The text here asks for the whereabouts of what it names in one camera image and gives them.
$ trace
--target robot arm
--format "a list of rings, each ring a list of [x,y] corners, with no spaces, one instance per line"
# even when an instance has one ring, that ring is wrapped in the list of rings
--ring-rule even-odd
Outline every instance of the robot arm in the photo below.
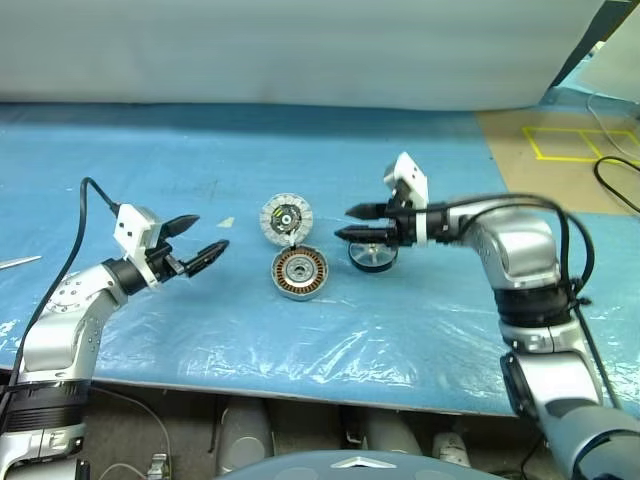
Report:
[[[406,158],[402,165],[416,178],[422,175]],[[426,182],[402,188],[406,192],[421,185]],[[347,214],[362,220],[389,218],[389,225],[350,226],[336,235],[351,242],[412,246],[431,240],[475,250],[510,347],[501,367],[514,411],[538,423],[567,478],[640,478],[640,422],[602,406],[601,387],[584,332],[571,315],[570,287],[561,279],[546,222],[515,206],[513,199],[425,207],[414,212],[361,204]]]
[[[222,254],[226,240],[188,262],[173,258],[167,239],[196,220],[185,215],[161,223],[145,208],[120,205],[114,237],[123,258],[71,275],[57,287],[25,336],[17,384],[5,392],[10,399],[0,435],[0,479],[89,478],[85,462],[59,460],[82,449],[83,411],[104,325],[128,296],[175,275],[195,275]]]

